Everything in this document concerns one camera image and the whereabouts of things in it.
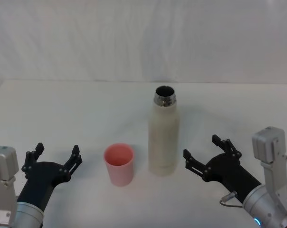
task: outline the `metal bottle neck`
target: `metal bottle neck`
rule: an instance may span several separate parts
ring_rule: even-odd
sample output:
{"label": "metal bottle neck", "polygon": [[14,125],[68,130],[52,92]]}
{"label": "metal bottle neck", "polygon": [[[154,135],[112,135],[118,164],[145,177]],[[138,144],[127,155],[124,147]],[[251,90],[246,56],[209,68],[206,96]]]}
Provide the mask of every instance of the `metal bottle neck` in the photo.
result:
{"label": "metal bottle neck", "polygon": [[169,107],[176,103],[175,91],[170,86],[160,86],[155,91],[154,102],[160,107]]}

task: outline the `cable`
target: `cable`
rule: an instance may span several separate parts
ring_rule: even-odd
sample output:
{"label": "cable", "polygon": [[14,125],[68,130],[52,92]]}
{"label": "cable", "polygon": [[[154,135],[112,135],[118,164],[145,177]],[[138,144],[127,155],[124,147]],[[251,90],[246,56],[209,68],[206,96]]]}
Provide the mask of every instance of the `cable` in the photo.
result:
{"label": "cable", "polygon": [[220,200],[220,205],[223,205],[223,206],[229,207],[229,208],[243,208],[243,206],[239,206],[239,205],[229,205],[229,204],[225,204],[225,203],[223,203],[222,200]]}
{"label": "cable", "polygon": [[222,197],[222,198],[221,198],[221,201],[222,201],[223,203],[226,203],[228,200],[233,199],[233,198],[235,198],[236,196],[237,196],[236,191],[233,191],[233,192],[229,193],[228,195]]}

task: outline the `blue light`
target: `blue light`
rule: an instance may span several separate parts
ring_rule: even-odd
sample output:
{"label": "blue light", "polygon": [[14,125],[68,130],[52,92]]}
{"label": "blue light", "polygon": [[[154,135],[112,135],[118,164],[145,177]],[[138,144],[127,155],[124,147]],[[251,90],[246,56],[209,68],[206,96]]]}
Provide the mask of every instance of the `blue light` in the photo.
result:
{"label": "blue light", "polygon": [[262,225],[262,223],[257,218],[254,218],[254,220],[259,226]]}

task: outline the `gray cable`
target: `gray cable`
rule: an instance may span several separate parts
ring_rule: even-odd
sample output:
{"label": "gray cable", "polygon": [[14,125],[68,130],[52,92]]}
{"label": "gray cable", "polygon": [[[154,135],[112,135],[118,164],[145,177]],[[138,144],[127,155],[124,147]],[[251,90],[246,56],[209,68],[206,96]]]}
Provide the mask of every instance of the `gray cable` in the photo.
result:
{"label": "gray cable", "polygon": [[243,206],[239,206],[239,205],[229,205],[229,204],[225,204],[225,203],[223,203],[222,200],[220,200],[220,205],[223,205],[223,206],[229,207],[229,208],[243,208]]}

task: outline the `silver metal cylinder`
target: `silver metal cylinder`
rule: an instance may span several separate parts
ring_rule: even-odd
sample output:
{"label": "silver metal cylinder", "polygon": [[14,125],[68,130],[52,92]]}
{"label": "silver metal cylinder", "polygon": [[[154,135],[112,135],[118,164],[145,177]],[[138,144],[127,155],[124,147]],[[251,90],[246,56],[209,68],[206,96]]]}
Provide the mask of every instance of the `silver metal cylinder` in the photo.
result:
{"label": "silver metal cylinder", "polygon": [[43,211],[36,206],[18,202],[15,223],[12,228],[40,228],[43,217]]}
{"label": "silver metal cylinder", "polygon": [[284,228],[287,226],[287,214],[276,205],[266,190],[259,185],[252,190],[243,202],[243,208],[263,228]]}
{"label": "silver metal cylinder", "polygon": [[154,102],[161,107],[169,107],[176,103],[175,91],[170,86],[160,86],[155,91]]}

